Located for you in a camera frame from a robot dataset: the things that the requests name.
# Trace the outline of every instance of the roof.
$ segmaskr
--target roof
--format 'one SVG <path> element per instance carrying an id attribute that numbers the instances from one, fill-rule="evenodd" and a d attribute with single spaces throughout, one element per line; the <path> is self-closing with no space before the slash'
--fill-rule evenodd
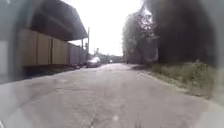
<path id="1" fill-rule="evenodd" d="M 30 29 L 63 41 L 88 37 L 76 9 L 60 0 L 44 0 L 33 16 Z"/>

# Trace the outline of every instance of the cracked pavement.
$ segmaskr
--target cracked pavement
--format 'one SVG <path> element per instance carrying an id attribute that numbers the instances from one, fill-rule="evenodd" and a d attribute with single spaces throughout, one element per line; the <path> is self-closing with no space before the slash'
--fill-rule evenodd
<path id="1" fill-rule="evenodd" d="M 221 128 L 224 110 L 124 64 L 0 85 L 5 128 Z"/>

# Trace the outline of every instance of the vegetation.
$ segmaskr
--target vegetation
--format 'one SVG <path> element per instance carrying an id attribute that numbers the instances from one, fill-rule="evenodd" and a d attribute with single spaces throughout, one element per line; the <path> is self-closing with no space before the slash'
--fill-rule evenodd
<path id="1" fill-rule="evenodd" d="M 155 76 L 205 98 L 215 84 L 215 48 L 211 22 L 198 0 L 144 0 L 123 29 L 126 62 L 150 65 Z M 154 63 L 147 61 L 154 55 Z"/>
<path id="2" fill-rule="evenodd" d="M 186 88 L 189 94 L 209 99 L 215 85 L 216 70 L 200 61 L 166 65 L 154 63 L 149 70 L 158 78 Z"/>

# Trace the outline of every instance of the bush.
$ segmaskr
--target bush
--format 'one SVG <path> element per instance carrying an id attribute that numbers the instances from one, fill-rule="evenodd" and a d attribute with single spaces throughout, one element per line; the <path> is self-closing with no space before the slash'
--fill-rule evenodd
<path id="1" fill-rule="evenodd" d="M 190 94 L 211 97 L 216 71 L 207 64 L 200 61 L 178 65 L 152 64 L 150 70 L 154 74 L 181 82 L 180 86 L 187 88 Z"/>

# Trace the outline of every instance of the sky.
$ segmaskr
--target sky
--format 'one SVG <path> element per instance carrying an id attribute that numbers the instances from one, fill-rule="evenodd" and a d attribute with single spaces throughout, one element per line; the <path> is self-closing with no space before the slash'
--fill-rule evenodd
<path id="1" fill-rule="evenodd" d="M 62 1 L 76 8 L 86 30 L 90 27 L 90 53 L 99 48 L 103 54 L 122 55 L 123 25 L 129 14 L 140 9 L 141 0 Z"/>

